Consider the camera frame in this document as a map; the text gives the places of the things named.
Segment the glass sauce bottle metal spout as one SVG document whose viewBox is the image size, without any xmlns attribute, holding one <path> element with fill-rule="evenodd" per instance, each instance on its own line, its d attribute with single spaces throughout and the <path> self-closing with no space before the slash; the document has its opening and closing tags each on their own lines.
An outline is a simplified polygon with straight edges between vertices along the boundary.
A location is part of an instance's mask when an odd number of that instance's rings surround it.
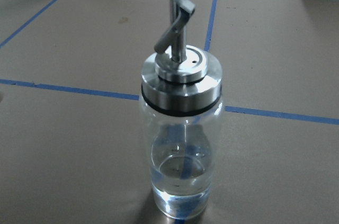
<svg viewBox="0 0 339 224">
<path fill-rule="evenodd" d="M 170 27 L 141 69 L 139 99 L 150 179 L 157 207 L 188 220 L 206 207 L 221 133 L 222 67 L 186 44 L 190 0 L 169 0 Z"/>
</svg>

